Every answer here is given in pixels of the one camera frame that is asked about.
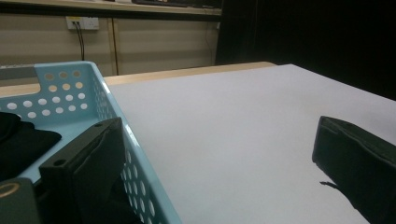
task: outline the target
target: white table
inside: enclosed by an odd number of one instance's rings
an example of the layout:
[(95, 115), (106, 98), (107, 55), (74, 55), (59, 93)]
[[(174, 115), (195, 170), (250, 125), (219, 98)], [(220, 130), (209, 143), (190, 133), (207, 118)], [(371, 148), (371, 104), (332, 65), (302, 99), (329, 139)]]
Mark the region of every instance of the white table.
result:
[(110, 85), (182, 221), (367, 221), (312, 162), (319, 117), (396, 144), (396, 103), (294, 65)]

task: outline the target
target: dark background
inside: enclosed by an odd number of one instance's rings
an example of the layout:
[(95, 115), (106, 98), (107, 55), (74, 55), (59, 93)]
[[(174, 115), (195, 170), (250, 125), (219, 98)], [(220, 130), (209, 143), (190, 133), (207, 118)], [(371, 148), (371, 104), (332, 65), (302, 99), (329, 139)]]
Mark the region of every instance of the dark background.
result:
[(216, 64), (293, 63), (396, 100), (396, 3), (224, 0)]

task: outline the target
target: table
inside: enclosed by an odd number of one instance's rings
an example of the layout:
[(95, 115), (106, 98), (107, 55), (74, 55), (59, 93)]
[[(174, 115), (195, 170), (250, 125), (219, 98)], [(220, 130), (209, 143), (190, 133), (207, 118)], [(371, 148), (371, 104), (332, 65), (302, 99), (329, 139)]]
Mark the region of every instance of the table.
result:
[(0, 13), (169, 21), (219, 21), (221, 9), (155, 7), (104, 0), (0, 0)]
[(291, 64), (110, 89), (183, 223), (368, 223), (319, 184), (319, 117), (396, 144), (394, 101)]

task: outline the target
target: power outlet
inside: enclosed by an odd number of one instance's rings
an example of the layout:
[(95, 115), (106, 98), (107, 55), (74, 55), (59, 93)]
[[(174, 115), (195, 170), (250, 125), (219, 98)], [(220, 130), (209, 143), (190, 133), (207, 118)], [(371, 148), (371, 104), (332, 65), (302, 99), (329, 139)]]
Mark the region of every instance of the power outlet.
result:
[(97, 17), (66, 17), (67, 29), (75, 30), (73, 22), (79, 24), (81, 30), (99, 30), (99, 19)]

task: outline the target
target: blue plastic basket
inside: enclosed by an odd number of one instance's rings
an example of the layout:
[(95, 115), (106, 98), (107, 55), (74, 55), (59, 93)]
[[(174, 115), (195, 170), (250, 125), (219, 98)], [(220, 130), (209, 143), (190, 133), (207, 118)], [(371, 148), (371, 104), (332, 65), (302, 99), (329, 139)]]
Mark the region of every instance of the blue plastic basket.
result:
[(62, 140), (20, 176), (36, 182), (38, 166), (87, 128), (104, 119), (122, 118), (126, 164), (121, 173), (129, 202), (148, 224), (177, 224), (180, 218), (120, 107), (94, 63), (35, 65), (38, 93), (0, 98), (0, 111), (17, 114), (37, 129), (55, 131)]

